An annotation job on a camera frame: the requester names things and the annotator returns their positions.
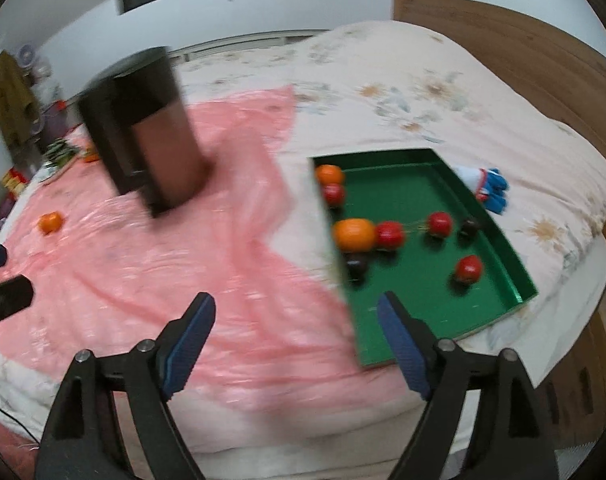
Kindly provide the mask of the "wooden headboard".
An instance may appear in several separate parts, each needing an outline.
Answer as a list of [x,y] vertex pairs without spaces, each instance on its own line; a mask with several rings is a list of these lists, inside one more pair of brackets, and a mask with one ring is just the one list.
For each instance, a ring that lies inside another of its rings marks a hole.
[[392,18],[454,40],[606,159],[606,57],[588,44],[537,18],[474,0],[392,0]]

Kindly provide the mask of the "wooden nightstand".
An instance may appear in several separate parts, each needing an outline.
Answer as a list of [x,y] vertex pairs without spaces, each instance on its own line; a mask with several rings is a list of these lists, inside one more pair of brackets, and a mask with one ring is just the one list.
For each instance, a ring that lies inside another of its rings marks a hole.
[[557,300],[553,368],[536,392],[553,444],[569,448],[606,429],[606,278],[588,292],[569,282]]

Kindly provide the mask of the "large orange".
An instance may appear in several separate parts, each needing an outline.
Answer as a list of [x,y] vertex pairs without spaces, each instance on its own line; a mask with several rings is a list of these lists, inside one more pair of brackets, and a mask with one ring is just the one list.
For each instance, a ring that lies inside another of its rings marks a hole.
[[377,231],[370,220],[350,218],[335,222],[332,237],[341,252],[370,252],[376,245]]

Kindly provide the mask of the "floral bed quilt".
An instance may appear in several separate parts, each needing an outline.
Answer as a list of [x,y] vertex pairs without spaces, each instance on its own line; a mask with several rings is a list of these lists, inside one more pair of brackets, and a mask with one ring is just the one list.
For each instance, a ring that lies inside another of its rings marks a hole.
[[[339,27],[291,47],[215,54],[178,67],[192,105],[289,87],[295,118],[286,150],[304,158],[431,148],[451,165],[496,167],[509,181],[497,224],[538,293],[467,337],[472,351],[518,351],[534,382],[553,368],[554,317],[564,285],[606,278],[606,159],[542,114],[463,47],[399,22]],[[379,477],[399,456],[416,413],[326,437],[197,453],[218,479]]]

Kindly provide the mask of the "hanging brown coat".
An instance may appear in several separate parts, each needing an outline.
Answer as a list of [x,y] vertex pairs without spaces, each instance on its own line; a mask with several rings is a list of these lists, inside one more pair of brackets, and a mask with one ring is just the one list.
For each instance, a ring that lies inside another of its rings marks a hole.
[[10,154],[23,150],[40,124],[40,104],[15,58],[0,52],[0,133]]

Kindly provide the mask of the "dark plum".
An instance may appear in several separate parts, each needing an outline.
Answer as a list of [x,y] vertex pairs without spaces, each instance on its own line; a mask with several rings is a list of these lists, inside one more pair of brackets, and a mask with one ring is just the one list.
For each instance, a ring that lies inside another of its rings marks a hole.
[[461,221],[457,236],[460,240],[473,240],[481,230],[481,224],[475,218],[468,217]]
[[347,276],[352,282],[362,283],[367,278],[369,259],[365,254],[350,252],[344,255]]

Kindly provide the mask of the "blue white glove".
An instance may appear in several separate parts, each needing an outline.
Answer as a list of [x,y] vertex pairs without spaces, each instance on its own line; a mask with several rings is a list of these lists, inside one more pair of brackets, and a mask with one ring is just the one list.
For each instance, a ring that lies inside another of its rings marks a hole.
[[453,170],[487,211],[504,213],[509,183],[497,168],[455,166]]

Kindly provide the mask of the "red cherry tomato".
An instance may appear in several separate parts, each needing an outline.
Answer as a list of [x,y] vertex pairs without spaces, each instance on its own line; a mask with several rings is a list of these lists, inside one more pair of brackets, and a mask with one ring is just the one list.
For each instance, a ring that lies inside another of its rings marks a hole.
[[324,201],[330,209],[342,208],[345,201],[345,189],[340,183],[329,183],[321,189]]

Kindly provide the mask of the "green tray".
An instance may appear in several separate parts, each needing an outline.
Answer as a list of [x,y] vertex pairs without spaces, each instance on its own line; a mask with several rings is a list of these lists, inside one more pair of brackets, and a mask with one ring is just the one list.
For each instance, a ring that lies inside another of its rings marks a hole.
[[[342,280],[361,367],[393,360],[376,314],[378,299],[388,290],[437,337],[452,339],[483,330],[536,296],[530,274],[494,219],[429,148],[317,156],[312,163],[339,166],[345,175],[346,200],[326,214],[329,224],[350,218],[397,221],[408,232],[395,252],[369,255],[365,281]],[[435,211],[448,212],[454,221],[446,238],[427,232]],[[460,240],[460,223],[468,217],[478,220],[481,230],[473,240]],[[471,285],[454,275],[457,262],[469,255],[483,263],[480,281]]]

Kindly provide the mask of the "plate of green vegetables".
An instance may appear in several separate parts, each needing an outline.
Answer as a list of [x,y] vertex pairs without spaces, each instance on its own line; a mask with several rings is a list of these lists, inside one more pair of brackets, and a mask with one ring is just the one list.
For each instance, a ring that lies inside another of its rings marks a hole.
[[44,154],[44,174],[41,182],[45,184],[60,178],[72,167],[81,154],[82,150],[67,140],[58,139],[50,143]]

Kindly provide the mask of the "black cylindrical canister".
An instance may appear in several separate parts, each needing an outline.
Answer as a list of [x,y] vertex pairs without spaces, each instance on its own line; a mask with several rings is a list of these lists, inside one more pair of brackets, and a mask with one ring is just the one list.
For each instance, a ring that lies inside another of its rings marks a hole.
[[88,81],[78,109],[119,194],[140,194],[151,216],[203,190],[211,164],[190,125],[166,47],[122,58]]

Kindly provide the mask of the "pink plastic sheet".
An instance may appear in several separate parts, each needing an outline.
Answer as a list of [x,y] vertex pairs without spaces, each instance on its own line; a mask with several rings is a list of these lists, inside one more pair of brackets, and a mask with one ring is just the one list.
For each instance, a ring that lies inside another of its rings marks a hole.
[[[9,231],[0,280],[22,274],[32,306],[0,323],[0,403],[41,430],[74,353],[131,349],[198,292],[216,321],[187,388],[171,401],[197,453],[344,434],[416,413],[394,366],[362,370],[339,268],[307,161],[287,152],[289,87],[189,107],[215,170],[160,218],[114,193],[99,164],[39,188]],[[59,211],[54,234],[38,229]]]

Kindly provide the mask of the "small orange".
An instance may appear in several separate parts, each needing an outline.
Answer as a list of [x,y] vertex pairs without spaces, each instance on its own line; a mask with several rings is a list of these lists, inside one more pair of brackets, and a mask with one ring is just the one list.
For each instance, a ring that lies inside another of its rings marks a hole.
[[335,165],[320,165],[315,168],[315,177],[321,186],[342,185],[345,181],[343,170]]
[[64,225],[64,216],[59,211],[42,214],[38,219],[38,229],[43,235],[57,233]]

